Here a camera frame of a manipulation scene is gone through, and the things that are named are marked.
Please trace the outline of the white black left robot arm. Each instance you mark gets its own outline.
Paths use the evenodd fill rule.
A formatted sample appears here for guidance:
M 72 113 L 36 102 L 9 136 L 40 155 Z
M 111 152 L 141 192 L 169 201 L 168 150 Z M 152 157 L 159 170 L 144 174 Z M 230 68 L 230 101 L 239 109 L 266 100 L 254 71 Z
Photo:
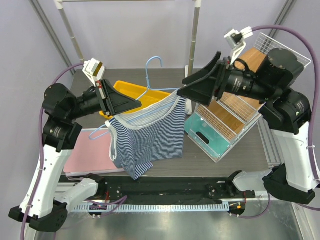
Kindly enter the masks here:
M 40 112 L 48 119 L 45 124 L 39 121 L 37 168 L 23 202 L 11 208 L 8 216 L 38 232 L 56 233 L 80 203 L 90 197 L 102 199 L 107 192 L 106 181 L 93 173 L 55 196 L 62 170 L 83 129 L 76 120 L 100 111 L 115 116 L 141 106 L 139 100 L 120 93 L 107 79 L 97 81 L 79 97 L 61 83 L 50 85 Z

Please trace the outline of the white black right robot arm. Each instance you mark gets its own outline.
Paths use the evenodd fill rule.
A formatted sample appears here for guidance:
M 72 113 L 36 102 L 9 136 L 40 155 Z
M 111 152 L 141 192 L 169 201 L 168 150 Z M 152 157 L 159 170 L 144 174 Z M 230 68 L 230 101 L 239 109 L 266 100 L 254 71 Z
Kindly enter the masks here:
M 291 88 L 303 70 L 295 54 L 283 48 L 270 50 L 256 71 L 246 62 L 237 68 L 217 52 L 207 66 L 183 79 L 177 94 L 204 106 L 224 93 L 258 100 L 259 113 L 275 135 L 283 159 L 282 165 L 263 176 L 262 185 L 279 200 L 307 205 L 316 196 L 319 169 L 308 134 L 310 102 Z

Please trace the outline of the blue white striped tank top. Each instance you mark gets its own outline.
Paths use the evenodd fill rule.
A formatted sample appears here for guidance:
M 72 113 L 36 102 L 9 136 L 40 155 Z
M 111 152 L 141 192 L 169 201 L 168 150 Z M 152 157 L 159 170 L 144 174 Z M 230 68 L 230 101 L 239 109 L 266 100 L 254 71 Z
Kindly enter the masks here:
M 137 180 L 153 162 L 183 156 L 186 99 L 173 92 L 163 100 L 133 113 L 106 121 L 111 144 L 109 157 Z

